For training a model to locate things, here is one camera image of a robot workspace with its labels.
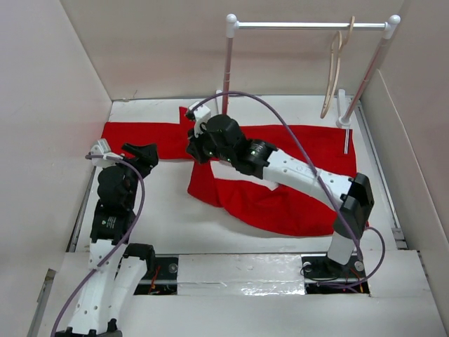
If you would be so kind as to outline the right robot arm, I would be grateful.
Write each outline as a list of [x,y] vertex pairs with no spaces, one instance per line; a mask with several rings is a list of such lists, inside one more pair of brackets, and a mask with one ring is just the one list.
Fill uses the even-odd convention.
[[187,153],[199,163],[211,159],[227,162],[243,175],[285,185],[335,210],[337,218],[324,268],[334,277],[349,269],[374,206],[367,176],[312,169],[271,143],[245,137],[237,121],[227,115],[188,111],[186,117],[194,123],[187,132]]

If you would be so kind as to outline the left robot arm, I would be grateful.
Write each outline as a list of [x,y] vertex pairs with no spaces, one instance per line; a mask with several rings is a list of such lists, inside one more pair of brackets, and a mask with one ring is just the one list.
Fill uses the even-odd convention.
[[56,318],[59,323],[69,304],[76,306],[67,328],[54,326],[52,336],[122,336],[120,320],[142,278],[156,272],[154,248],[129,241],[144,203],[144,179],[158,164],[157,146],[126,143],[129,158],[112,152],[100,139],[86,158],[101,169],[98,202],[90,233],[88,274],[69,296]]

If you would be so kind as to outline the beige wooden hanger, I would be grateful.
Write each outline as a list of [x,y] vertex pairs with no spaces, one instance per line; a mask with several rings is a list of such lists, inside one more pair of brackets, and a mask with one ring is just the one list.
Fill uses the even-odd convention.
[[328,71],[328,82],[326,87],[326,94],[323,100],[320,118],[324,119],[328,114],[330,107],[332,105],[333,97],[335,96],[338,79],[340,76],[340,65],[341,65],[341,57],[342,51],[344,47],[347,45],[352,32],[354,30],[356,17],[352,16],[349,21],[349,30],[347,34],[342,36],[341,31],[337,31],[333,35],[333,40],[330,43],[330,60],[329,60],[329,71]]

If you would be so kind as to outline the red trousers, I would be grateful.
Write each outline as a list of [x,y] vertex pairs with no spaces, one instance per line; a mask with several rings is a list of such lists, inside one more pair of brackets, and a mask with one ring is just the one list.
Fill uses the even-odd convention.
[[[187,159],[187,132],[193,123],[186,118],[186,107],[179,108],[179,122],[108,122],[102,132],[112,151],[125,143],[155,143],[160,159]],[[345,154],[342,129],[292,125],[291,130],[320,169],[355,176],[353,146]],[[210,206],[224,209],[231,216],[253,227],[295,237],[330,235],[336,218],[334,210],[320,201],[280,185],[270,190],[249,180],[216,178],[210,164],[194,164],[187,179],[187,193]]]

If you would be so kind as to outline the white clothes rack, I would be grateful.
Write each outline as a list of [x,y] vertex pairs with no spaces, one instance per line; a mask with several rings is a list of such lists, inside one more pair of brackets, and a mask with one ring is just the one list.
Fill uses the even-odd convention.
[[[338,128],[348,129],[351,126],[351,115],[356,107],[358,100],[361,98],[363,92],[368,85],[370,78],[375,70],[380,65],[380,60],[385,53],[387,44],[393,35],[397,27],[401,23],[401,16],[395,14],[383,23],[366,23],[356,22],[354,25],[354,31],[380,31],[382,37],[377,45],[375,52],[367,66],[366,72],[363,75],[361,83],[359,84],[354,97],[348,107],[343,106],[345,95],[343,90],[336,91],[335,96],[337,98],[337,110],[338,117],[336,120],[336,126]],[[229,14],[226,17],[226,54],[224,62],[224,79],[222,84],[222,90],[224,92],[229,91],[230,76],[232,66],[232,49],[235,33],[237,30],[245,29],[268,29],[268,30],[329,30],[342,32],[342,36],[345,37],[349,30],[349,22],[241,22],[234,14]]]

